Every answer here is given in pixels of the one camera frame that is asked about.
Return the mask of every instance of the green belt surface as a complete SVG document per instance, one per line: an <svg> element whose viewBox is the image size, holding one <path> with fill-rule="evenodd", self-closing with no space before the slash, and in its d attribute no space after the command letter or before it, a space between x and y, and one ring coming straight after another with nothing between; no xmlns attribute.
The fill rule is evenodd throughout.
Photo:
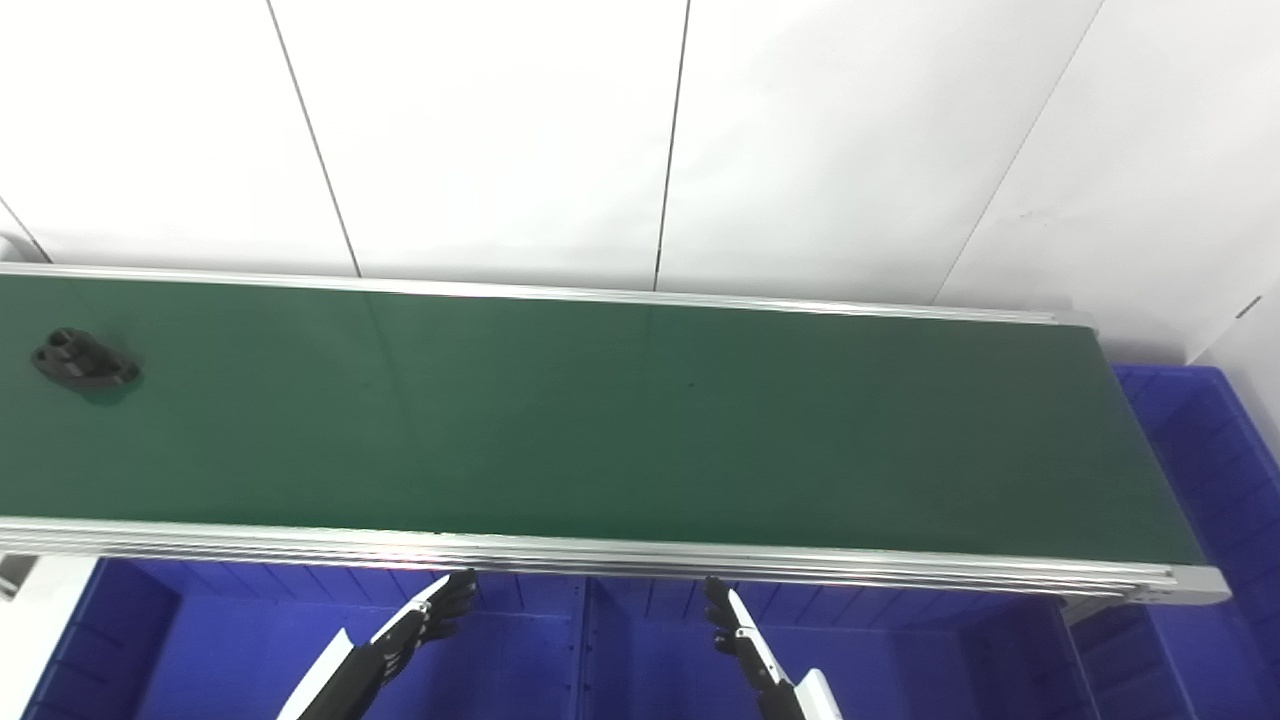
<svg viewBox="0 0 1280 720"><path fill-rule="evenodd" d="M1201 564L1082 327L0 277L0 515ZM78 393L54 328L142 365Z"/></svg>

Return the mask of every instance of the white wall panel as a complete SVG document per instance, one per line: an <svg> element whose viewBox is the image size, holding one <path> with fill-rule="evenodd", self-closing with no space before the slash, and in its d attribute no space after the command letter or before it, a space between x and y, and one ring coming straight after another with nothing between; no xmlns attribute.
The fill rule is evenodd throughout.
<svg viewBox="0 0 1280 720"><path fill-rule="evenodd" d="M1097 0L692 0L662 290L928 302Z"/></svg>
<svg viewBox="0 0 1280 720"><path fill-rule="evenodd" d="M938 296L1194 357L1280 266L1280 5L1107 3Z"/></svg>
<svg viewBox="0 0 1280 720"><path fill-rule="evenodd" d="M0 602L0 720L19 720L54 655L96 557L45 556L12 602Z"/></svg>
<svg viewBox="0 0 1280 720"><path fill-rule="evenodd" d="M276 0L366 275L649 287L684 0Z"/></svg>
<svg viewBox="0 0 1280 720"><path fill-rule="evenodd" d="M55 261L351 273L262 0L0 18L0 192Z"/></svg>
<svg viewBox="0 0 1280 720"><path fill-rule="evenodd" d="M1222 368L1271 452L1280 457L1280 282L1196 363Z"/></svg>

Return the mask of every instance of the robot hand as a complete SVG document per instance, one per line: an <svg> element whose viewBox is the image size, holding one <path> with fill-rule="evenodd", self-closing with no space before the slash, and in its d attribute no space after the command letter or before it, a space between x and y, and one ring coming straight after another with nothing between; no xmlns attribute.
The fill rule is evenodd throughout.
<svg viewBox="0 0 1280 720"><path fill-rule="evenodd" d="M737 591L719 578L707 578L707 619L716 625L712 643L737 656L748 684L760 694L755 702L764 720L842 720L827 678L817 667L794 685L773 657Z"/></svg>
<svg viewBox="0 0 1280 720"><path fill-rule="evenodd" d="M338 630L276 720L358 720L417 648L457 632L451 620L471 610L475 593L475 570L452 573L411 597L367 643L355 647Z"/></svg>

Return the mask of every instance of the white robotic arm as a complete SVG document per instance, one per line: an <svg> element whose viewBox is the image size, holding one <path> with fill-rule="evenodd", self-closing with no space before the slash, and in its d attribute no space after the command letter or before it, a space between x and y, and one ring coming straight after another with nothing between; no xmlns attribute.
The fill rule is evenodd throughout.
<svg viewBox="0 0 1280 720"><path fill-rule="evenodd" d="M756 705L764 720L842 720L822 670L814 667L799 685L791 683L737 591L707 578L705 593L712 603L707 619L717 628L716 650L737 656L746 682L760 693Z"/></svg>
<svg viewBox="0 0 1280 720"><path fill-rule="evenodd" d="M449 620L471 610L475 592L475 570L453 573L411 597L367 643L356 647L346 629L338 630L276 720L358 720L413 651L457 632Z"/></svg>

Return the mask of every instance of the blue plastic bin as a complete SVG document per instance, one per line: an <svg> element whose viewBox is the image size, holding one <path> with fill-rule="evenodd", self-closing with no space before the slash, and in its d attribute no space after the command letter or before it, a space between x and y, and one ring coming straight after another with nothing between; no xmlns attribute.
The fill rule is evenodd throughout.
<svg viewBox="0 0 1280 720"><path fill-rule="evenodd" d="M1103 720L1280 717L1280 470L1216 368L1116 375L1234 600L1117 607L1073 628Z"/></svg>
<svg viewBox="0 0 1280 720"><path fill-rule="evenodd" d="M102 561L31 720L270 720L333 634L362 642L425 571ZM476 611L379 696L369 720L742 720L754 694L712 650L689 580L480 577ZM1093 720L1055 601L740 585L796 679L847 717Z"/></svg>

